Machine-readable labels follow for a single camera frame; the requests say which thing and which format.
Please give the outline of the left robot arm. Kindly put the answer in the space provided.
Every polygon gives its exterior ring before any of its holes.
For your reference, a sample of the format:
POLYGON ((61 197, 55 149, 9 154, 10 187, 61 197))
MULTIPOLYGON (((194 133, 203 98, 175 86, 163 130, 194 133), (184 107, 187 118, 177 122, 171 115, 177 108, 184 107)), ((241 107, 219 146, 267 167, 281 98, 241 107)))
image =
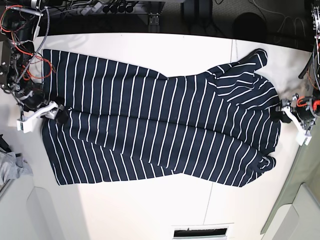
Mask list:
POLYGON ((298 126, 311 128, 320 118, 320 2, 318 0, 305 0, 305 19, 292 17, 281 12, 283 17, 276 31, 270 35, 278 44, 283 39, 292 40, 293 45, 310 47, 310 56, 298 74, 299 79, 307 78, 311 85, 309 95, 293 95, 295 106, 290 108, 290 113, 297 118, 298 126))

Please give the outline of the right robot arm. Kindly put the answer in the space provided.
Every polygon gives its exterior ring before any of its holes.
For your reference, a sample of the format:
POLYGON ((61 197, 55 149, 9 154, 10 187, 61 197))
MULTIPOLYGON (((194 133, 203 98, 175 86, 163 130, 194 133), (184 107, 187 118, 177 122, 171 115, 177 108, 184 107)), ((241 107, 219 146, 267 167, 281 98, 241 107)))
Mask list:
POLYGON ((68 110, 60 97, 49 99, 44 84, 35 82, 30 65, 41 62, 49 67, 40 80, 56 72, 50 60, 34 47, 34 39, 42 17, 50 20, 48 0, 7 0, 0 17, 0 32, 6 40, 0 45, 0 88, 12 95, 20 111, 20 122, 26 121, 24 113, 33 111, 36 118, 47 118, 62 124, 68 121, 68 110))

